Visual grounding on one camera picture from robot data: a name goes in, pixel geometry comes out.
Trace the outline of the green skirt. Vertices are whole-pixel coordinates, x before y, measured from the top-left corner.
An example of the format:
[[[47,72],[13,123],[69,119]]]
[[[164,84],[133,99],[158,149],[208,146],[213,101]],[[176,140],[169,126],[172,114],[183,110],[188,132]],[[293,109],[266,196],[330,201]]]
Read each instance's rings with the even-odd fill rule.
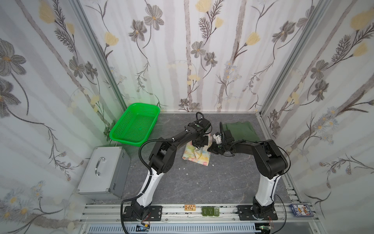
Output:
[[[248,140],[248,141],[259,141],[260,140],[252,124],[248,121],[236,122],[236,123],[224,123],[223,129],[225,131],[229,130],[235,140]]]

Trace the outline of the floral pastel skirt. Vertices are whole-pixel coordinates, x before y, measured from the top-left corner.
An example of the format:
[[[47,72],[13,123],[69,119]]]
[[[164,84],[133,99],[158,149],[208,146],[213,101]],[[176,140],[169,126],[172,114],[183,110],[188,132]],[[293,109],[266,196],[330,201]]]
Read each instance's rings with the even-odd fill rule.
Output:
[[[203,166],[209,165],[210,152],[207,151],[208,146],[196,148],[192,145],[192,142],[186,144],[184,153],[182,155],[183,160],[188,160]]]

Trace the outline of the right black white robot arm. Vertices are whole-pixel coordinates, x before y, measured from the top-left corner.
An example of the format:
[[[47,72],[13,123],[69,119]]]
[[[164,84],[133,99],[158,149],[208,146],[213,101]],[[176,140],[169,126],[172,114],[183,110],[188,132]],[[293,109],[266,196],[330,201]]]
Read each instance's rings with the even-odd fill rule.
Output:
[[[250,128],[243,122],[237,122],[235,125],[238,127],[227,126],[221,122],[220,130],[213,135],[208,151],[225,157],[233,157],[235,154],[253,156],[261,174],[258,191],[249,211],[240,208],[238,212],[243,215],[250,214],[255,220],[277,220],[275,190],[280,177],[289,168],[286,157],[271,139],[254,141],[240,137],[244,130]]]

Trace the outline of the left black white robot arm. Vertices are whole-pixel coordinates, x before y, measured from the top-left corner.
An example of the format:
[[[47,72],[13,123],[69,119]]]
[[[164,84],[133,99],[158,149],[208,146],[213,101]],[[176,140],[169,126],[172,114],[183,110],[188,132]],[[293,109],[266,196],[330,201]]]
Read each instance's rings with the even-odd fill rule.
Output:
[[[188,142],[192,142],[197,148],[207,146],[207,131],[210,127],[210,121],[202,117],[187,124],[184,131],[172,137],[148,140],[141,145],[138,156],[148,169],[148,174],[140,193],[131,199],[124,199],[121,202],[122,221],[127,218],[134,218],[140,221],[147,218],[158,184],[163,175],[172,168],[178,149],[185,146]],[[155,143],[155,145],[150,153],[149,163],[146,163],[142,157],[142,149],[149,143]]]

